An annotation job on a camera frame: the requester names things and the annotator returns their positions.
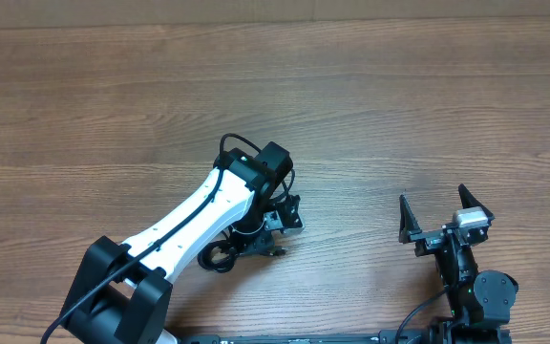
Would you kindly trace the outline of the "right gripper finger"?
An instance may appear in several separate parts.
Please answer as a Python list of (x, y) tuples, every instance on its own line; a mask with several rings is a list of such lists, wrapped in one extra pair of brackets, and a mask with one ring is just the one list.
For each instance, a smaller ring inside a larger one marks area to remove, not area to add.
[(407, 244), (415, 241), (415, 236), (422, 233), (418, 221), (413, 215), (410, 204), (405, 194), (399, 197), (400, 205), (400, 228), (398, 241)]
[(495, 215), (470, 192), (464, 183), (458, 186), (457, 191), (464, 209), (480, 207), (489, 221), (495, 219)]

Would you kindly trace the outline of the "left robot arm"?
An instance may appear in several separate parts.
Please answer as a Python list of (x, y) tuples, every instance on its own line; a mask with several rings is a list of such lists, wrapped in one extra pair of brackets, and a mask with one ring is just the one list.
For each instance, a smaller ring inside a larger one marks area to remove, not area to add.
[(245, 256), (281, 256), (273, 234), (303, 230), (288, 192), (293, 161), (270, 142), (256, 155), (222, 149), (203, 184), (152, 226), (85, 252), (54, 321), (83, 343), (175, 343), (164, 328), (173, 285), (192, 260), (225, 273)]

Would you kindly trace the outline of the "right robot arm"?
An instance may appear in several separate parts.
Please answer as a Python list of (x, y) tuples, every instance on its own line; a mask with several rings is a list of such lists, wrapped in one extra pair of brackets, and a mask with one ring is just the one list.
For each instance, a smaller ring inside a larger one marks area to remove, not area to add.
[[(481, 271), (472, 247), (488, 239), (495, 215), (464, 185), (458, 186), (462, 208), (452, 220), (434, 231), (424, 231), (416, 220), (407, 197), (399, 197), (398, 241), (413, 244), (417, 257), (433, 256), (443, 290), (414, 308), (401, 322), (394, 343), (510, 343), (510, 332), (502, 327), (510, 322), (511, 308), (519, 290), (518, 282), (498, 270)], [(446, 297), (449, 317), (435, 318), (426, 330), (406, 329), (419, 312)]]

